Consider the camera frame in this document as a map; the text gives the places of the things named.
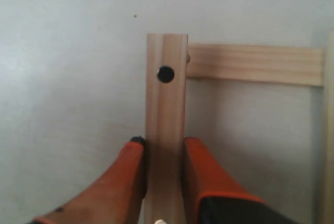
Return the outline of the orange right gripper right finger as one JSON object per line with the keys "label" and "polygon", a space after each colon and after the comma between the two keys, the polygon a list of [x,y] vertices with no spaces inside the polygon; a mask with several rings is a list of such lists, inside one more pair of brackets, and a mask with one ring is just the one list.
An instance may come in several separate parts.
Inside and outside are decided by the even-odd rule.
{"label": "orange right gripper right finger", "polygon": [[238,184],[199,138],[186,137],[182,195],[186,223],[293,223]]}

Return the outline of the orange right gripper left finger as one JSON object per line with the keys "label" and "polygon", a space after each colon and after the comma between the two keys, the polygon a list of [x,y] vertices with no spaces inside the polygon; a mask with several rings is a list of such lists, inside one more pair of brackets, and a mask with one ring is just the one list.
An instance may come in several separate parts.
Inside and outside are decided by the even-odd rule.
{"label": "orange right gripper left finger", "polygon": [[145,193],[145,140],[133,137],[88,188],[31,223],[138,223]]}

